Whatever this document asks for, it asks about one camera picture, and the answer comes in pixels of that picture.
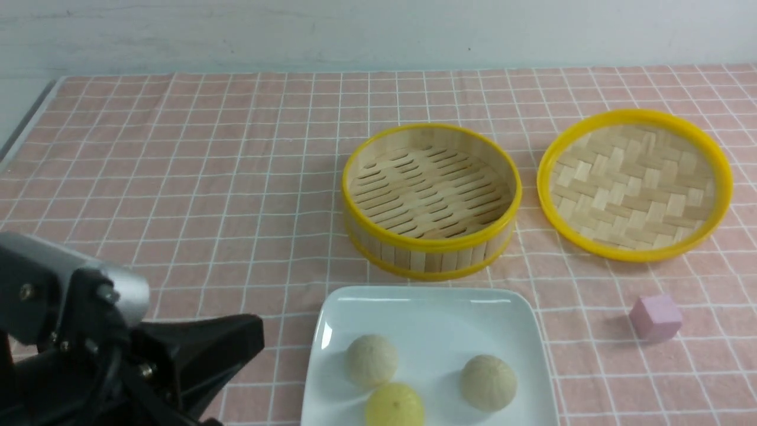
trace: pink block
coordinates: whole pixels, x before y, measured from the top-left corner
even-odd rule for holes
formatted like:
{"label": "pink block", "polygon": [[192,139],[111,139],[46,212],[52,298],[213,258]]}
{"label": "pink block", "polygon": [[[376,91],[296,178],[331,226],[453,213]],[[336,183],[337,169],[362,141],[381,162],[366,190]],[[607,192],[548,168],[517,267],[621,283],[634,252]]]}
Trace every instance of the pink block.
{"label": "pink block", "polygon": [[681,311],[667,294],[640,297],[628,315],[636,335],[651,343],[672,339],[681,329]]}

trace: bolt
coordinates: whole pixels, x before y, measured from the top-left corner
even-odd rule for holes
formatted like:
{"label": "bolt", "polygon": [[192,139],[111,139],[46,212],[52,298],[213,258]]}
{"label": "bolt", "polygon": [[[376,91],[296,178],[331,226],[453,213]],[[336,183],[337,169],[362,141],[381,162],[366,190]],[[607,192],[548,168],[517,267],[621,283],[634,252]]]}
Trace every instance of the bolt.
{"label": "bolt", "polygon": [[34,297],[34,286],[29,283],[25,283],[23,286],[21,286],[21,289],[18,292],[18,297],[21,299],[21,302],[26,302],[27,300]]}

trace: screw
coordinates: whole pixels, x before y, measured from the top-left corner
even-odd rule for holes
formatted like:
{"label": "screw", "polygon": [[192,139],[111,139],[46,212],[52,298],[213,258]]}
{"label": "screw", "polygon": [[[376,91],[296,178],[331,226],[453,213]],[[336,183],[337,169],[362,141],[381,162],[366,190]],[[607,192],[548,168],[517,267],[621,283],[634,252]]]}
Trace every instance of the screw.
{"label": "screw", "polygon": [[139,366],[139,374],[142,376],[143,379],[151,379],[154,371],[152,367],[149,364],[141,364]]}
{"label": "screw", "polygon": [[118,303],[118,301],[121,299],[121,295],[116,290],[113,290],[113,287],[108,285],[102,285],[98,287],[97,294],[101,299],[103,299],[105,302],[110,303],[111,305]]}
{"label": "screw", "polygon": [[27,300],[34,297],[34,286],[29,283],[25,283],[23,286],[21,286],[21,289],[18,292],[18,297],[21,299],[21,302],[26,302]]}

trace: bamboo steamer lid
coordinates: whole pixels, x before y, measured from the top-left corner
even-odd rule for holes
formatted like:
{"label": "bamboo steamer lid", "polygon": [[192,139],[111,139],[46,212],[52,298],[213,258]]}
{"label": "bamboo steamer lid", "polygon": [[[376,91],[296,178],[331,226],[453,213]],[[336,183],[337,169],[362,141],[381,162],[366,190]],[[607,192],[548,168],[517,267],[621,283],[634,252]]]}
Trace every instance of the bamboo steamer lid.
{"label": "bamboo steamer lid", "polygon": [[544,214],[596,255],[654,262],[705,240],[733,192],[727,159],[693,124],[658,111],[616,110],[579,122],[542,158]]}

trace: square plate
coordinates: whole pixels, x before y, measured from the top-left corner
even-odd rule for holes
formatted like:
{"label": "square plate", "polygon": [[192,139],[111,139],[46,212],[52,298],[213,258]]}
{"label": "square plate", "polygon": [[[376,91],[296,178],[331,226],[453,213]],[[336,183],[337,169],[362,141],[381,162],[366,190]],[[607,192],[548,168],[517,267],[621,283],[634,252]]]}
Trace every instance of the square plate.
{"label": "square plate", "polygon": [[[348,379],[344,353],[356,338],[382,334],[400,354],[393,381],[423,398],[426,424],[558,426],[547,357],[531,306],[507,290],[343,287],[324,302],[305,382],[302,426],[364,424],[369,393]],[[478,412],[460,396],[460,371],[488,353],[516,373],[518,393],[502,411]]]}

